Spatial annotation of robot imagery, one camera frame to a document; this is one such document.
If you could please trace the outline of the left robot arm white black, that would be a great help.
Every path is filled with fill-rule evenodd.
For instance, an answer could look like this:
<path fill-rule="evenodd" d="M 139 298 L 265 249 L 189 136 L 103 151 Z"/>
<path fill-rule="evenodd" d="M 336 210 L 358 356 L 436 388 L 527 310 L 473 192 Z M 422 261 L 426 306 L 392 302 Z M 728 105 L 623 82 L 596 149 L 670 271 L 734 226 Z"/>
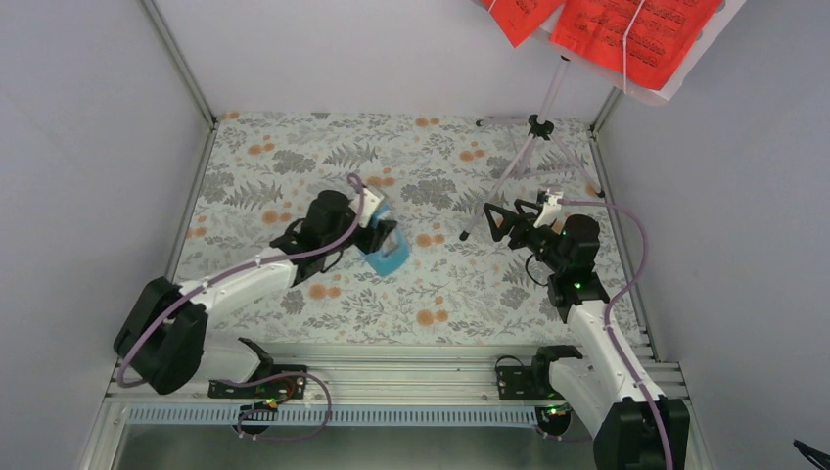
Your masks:
<path fill-rule="evenodd" d="M 250 397 L 264 394 L 273 372 L 261 348 L 210 329 L 243 306 L 329 271 L 351 247 L 369 259 L 382 257 L 399 245 L 399 235 L 380 189 L 364 186 L 353 197 L 325 190 L 305 217 L 252 258 L 197 280 L 150 281 L 115 337 L 117 384 L 168 395 L 202 379 Z"/>

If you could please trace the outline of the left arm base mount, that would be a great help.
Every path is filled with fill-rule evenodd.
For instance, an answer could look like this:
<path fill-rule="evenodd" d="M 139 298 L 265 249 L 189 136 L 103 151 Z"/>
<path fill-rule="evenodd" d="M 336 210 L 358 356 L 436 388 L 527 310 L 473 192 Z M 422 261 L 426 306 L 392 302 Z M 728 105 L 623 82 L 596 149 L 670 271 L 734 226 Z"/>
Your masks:
<path fill-rule="evenodd" d="M 219 355 L 219 369 L 210 372 L 207 396 L 213 400 L 249 400 L 240 406 L 233 428 L 242 436 L 258 436 L 263 423 L 281 404 L 304 398 L 308 367 L 277 363 L 261 346 L 239 338 Z"/>

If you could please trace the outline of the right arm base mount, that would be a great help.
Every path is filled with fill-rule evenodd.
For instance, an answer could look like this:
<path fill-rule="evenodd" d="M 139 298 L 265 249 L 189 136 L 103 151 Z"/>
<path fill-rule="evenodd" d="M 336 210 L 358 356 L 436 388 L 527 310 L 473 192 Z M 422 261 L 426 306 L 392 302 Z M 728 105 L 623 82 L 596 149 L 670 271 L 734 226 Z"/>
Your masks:
<path fill-rule="evenodd" d="M 504 354 L 494 362 L 494 373 L 499 399 L 503 401 L 563 400 L 551 385 L 549 366 L 566 358 L 583 359 L 575 346 L 543 346 L 536 350 L 530 364 L 518 357 Z M 567 436 L 572 423 L 572 409 L 568 404 L 536 406 L 534 408 L 536 433 L 544 440 L 562 443 L 583 443 L 589 436 Z"/>

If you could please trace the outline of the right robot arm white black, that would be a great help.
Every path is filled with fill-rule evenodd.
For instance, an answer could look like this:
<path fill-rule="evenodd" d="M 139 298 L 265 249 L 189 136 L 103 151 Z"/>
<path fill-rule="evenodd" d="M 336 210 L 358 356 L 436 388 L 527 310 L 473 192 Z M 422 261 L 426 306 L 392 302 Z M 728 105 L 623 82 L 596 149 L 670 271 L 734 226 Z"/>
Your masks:
<path fill-rule="evenodd" d="M 682 469 L 690 414 L 649 376 L 619 333 L 610 296 L 595 271 L 600 225 L 584 214 L 568 216 L 560 231 L 554 200 L 519 200 L 512 210 L 484 205 L 494 241 L 527 249 L 551 273 L 545 284 L 552 304 L 580 346 L 538 349 L 530 373 L 541 398 L 560 395 L 588 431 L 599 469 Z"/>

